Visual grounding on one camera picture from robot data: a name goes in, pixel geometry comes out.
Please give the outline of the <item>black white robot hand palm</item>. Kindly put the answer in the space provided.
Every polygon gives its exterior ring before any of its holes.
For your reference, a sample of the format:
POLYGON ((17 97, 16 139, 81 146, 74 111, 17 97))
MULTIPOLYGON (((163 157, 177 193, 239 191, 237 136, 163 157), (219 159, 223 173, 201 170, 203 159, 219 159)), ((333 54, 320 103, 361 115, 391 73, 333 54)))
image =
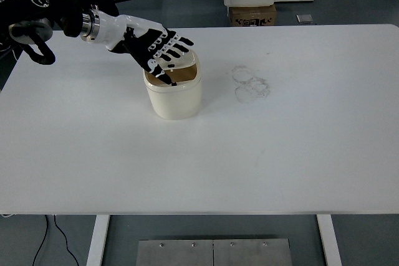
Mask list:
POLYGON ((167 29, 139 17, 114 17, 91 9, 82 14, 80 37, 114 53, 129 53, 135 60, 167 59, 167 29))

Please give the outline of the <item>black white robot little finger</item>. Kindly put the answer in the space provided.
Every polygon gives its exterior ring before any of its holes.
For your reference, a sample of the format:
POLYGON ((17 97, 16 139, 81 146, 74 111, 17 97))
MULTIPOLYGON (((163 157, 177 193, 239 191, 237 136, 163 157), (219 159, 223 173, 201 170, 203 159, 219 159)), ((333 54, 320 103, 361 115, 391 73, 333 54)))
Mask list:
POLYGON ((165 29, 164 31, 161 32, 160 35, 161 38, 180 38, 177 32, 165 29))

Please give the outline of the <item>black white robot ring finger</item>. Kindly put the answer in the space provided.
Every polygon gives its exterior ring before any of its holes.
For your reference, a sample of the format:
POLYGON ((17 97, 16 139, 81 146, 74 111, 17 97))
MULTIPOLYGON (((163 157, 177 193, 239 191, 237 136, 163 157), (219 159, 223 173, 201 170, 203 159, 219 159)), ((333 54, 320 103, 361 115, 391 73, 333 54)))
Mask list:
POLYGON ((159 46, 168 45, 171 47, 176 47, 177 45, 193 46, 194 42, 182 36, 173 36, 173 37, 159 37, 157 38, 156 41, 154 41, 154 44, 159 46))

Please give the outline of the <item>black white robot index finger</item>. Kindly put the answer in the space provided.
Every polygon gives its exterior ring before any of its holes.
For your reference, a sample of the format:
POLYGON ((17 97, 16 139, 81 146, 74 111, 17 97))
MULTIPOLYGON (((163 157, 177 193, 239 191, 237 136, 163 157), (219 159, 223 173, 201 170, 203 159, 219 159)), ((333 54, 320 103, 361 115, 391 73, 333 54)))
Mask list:
POLYGON ((181 54, 174 50, 168 50, 166 52, 156 52, 153 57, 155 59, 163 59, 164 61, 170 62, 174 59, 179 59, 181 54))

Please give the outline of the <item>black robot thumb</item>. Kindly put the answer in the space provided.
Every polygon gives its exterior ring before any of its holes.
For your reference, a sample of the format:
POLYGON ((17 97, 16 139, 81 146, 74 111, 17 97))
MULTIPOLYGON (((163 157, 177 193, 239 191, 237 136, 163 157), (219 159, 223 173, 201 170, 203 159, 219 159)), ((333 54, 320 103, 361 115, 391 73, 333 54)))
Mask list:
POLYGON ((171 77, 165 73, 165 71, 160 67, 159 63, 153 58, 152 55, 134 52, 132 57, 144 71, 152 74, 155 78, 161 80, 167 85, 175 85, 171 77))

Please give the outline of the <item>black white robot middle finger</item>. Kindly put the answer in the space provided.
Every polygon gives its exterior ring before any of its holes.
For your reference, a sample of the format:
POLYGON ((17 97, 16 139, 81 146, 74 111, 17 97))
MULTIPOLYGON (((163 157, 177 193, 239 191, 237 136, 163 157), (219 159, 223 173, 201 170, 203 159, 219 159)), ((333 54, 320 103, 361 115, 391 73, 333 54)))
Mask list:
POLYGON ((189 52, 189 48, 178 43, 164 45, 152 44, 151 46, 149 46, 148 51, 151 54, 166 54, 171 51, 178 54, 184 54, 189 52))

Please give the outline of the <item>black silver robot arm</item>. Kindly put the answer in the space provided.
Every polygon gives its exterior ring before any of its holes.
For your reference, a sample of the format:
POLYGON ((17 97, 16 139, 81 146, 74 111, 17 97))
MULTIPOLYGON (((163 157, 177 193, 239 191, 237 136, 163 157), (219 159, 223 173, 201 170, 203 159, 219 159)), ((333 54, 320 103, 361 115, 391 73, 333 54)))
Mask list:
POLYGON ((98 9, 74 7, 62 16, 51 0, 1 0, 1 50, 20 48, 38 64, 53 64, 55 55, 46 41, 52 37, 52 24, 57 19, 64 22, 66 36, 102 44, 113 53, 128 53, 144 71, 171 86, 177 82, 161 63, 175 66, 193 46, 192 41, 162 24, 139 17, 114 17, 98 9))

